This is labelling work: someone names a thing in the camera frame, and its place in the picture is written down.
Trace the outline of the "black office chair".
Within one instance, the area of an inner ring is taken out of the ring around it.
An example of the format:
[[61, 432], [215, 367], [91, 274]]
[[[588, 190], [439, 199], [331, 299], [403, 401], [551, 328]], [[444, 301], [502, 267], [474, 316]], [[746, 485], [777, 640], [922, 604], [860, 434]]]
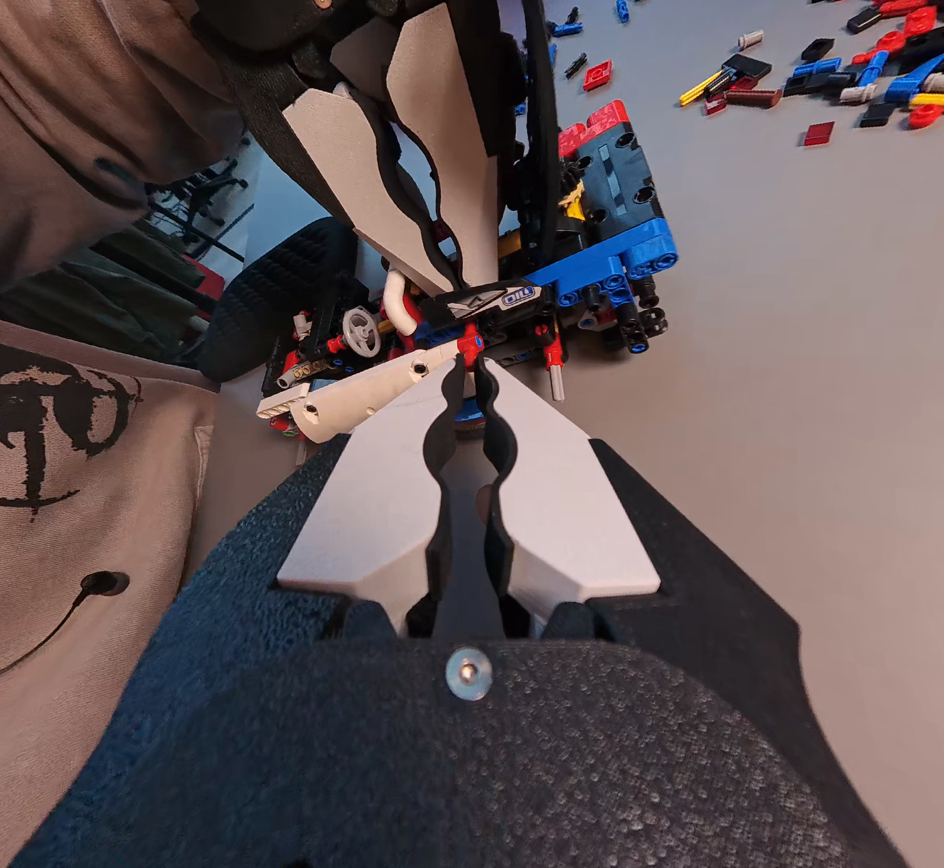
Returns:
[[203, 168], [190, 176], [167, 184], [145, 183], [148, 201], [147, 221], [155, 227], [169, 227], [179, 238], [186, 255], [200, 259], [210, 249], [217, 249], [237, 261], [242, 255], [226, 245], [222, 238], [246, 214], [227, 219], [217, 207], [230, 190], [247, 190], [238, 156]]

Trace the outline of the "person's left forearm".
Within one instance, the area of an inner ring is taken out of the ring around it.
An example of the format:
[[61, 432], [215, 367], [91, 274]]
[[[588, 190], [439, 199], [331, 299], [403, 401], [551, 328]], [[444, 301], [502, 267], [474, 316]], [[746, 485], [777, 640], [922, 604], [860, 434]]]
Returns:
[[2, 288], [133, 224], [238, 146], [193, 0], [1, 0]]

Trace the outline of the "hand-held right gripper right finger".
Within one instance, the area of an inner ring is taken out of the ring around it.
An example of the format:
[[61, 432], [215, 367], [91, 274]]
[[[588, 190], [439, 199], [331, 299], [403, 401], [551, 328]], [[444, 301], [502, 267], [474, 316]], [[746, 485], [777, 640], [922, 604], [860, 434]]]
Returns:
[[492, 359], [478, 359], [482, 449], [495, 471], [484, 562], [506, 636], [563, 603], [645, 596], [661, 580], [591, 438]]

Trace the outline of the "heap of blue black pins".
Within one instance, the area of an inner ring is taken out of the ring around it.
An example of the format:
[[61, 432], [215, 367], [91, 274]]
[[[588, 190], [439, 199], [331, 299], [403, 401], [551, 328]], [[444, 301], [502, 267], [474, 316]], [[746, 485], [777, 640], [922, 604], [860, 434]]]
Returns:
[[[584, 32], [584, 23], [581, 19], [580, 9], [574, 6], [562, 22], [546, 19], [545, 29], [549, 45], [550, 65], [554, 69], [557, 65], [559, 43], [563, 40], [580, 36]], [[562, 77], [566, 81], [572, 80], [587, 66], [587, 63], [588, 56], [585, 52], [576, 54], [561, 70]]]

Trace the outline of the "black textured cushion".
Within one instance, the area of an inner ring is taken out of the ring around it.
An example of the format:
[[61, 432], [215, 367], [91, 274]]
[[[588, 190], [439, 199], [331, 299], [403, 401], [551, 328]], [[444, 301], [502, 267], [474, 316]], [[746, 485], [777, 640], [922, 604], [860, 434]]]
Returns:
[[334, 217], [301, 228], [228, 284], [213, 308], [195, 369], [227, 383], [264, 365], [295, 315], [340, 272], [354, 273], [358, 237]]

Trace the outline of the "pile of small lego pieces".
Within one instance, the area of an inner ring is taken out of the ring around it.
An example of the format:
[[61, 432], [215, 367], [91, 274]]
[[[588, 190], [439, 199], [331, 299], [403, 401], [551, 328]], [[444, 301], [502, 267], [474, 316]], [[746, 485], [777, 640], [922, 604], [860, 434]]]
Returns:
[[858, 129], [894, 122], [909, 131], [942, 125], [942, 0], [808, 0], [810, 5], [846, 1], [860, 7], [843, 26], [843, 39], [855, 41], [884, 28], [863, 51], [844, 57], [836, 48], [839, 37], [816, 37], [777, 82], [772, 63], [750, 53], [764, 39], [758, 30], [739, 36], [733, 54], [679, 96], [678, 107], [699, 106], [711, 117], [728, 107], [769, 110], [789, 98], [805, 98], [856, 109]]

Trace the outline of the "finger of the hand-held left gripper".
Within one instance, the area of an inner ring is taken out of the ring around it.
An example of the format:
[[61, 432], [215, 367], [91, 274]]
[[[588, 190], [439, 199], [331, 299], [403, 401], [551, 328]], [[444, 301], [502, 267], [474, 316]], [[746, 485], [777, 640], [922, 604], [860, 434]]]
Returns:
[[487, 154], [452, 19], [443, 2], [402, 26], [386, 74], [400, 126], [428, 155], [439, 217], [470, 287], [498, 280], [498, 162]]
[[370, 99], [310, 88], [283, 111], [355, 232], [430, 295], [459, 287], [430, 211], [399, 165], [399, 141]]

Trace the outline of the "person's leg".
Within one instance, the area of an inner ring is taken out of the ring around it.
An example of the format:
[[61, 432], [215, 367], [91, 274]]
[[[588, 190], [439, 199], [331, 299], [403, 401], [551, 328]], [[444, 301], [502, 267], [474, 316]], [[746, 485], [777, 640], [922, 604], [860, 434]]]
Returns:
[[204, 315], [179, 292], [206, 276], [182, 242], [146, 222], [112, 233], [2, 291], [2, 320], [77, 343], [192, 369]]

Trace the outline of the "lego race car model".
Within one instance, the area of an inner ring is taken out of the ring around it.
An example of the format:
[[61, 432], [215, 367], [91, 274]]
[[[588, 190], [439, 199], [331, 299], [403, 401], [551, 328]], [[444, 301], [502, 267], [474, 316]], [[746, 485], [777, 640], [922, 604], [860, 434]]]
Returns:
[[295, 316], [291, 346], [279, 339], [267, 366], [263, 399], [304, 382], [317, 388], [416, 350], [456, 342], [471, 369], [485, 350], [508, 366], [541, 360], [552, 397], [563, 401], [563, 334], [599, 332], [608, 346], [645, 353], [667, 331], [655, 275], [678, 261], [655, 183], [622, 102], [596, 109], [584, 123], [558, 124], [545, 29], [544, 0], [521, 0], [525, 36], [518, 52], [513, 106], [518, 204], [499, 199], [498, 280], [470, 287], [448, 226], [439, 217], [437, 183], [418, 139], [370, 99], [399, 141], [399, 165], [430, 211], [435, 242], [459, 287], [430, 295], [384, 261], [381, 301], [346, 272], [324, 303]]

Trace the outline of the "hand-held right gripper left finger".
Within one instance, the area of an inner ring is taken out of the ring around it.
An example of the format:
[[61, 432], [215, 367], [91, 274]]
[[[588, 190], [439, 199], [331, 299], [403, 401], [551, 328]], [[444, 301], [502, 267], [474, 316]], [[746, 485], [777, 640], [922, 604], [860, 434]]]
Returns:
[[414, 381], [353, 429], [277, 573], [286, 590], [376, 602], [399, 634], [449, 576], [441, 475], [455, 453], [466, 363], [450, 356], [433, 368], [416, 356], [405, 375]]

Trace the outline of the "white and blue lego panel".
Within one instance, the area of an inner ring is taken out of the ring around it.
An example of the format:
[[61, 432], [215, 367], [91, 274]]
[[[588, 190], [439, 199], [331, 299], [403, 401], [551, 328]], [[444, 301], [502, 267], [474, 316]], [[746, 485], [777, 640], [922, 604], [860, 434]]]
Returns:
[[289, 437], [322, 445], [357, 426], [459, 355], [456, 342], [416, 350], [317, 388], [299, 383], [262, 399], [256, 415]]

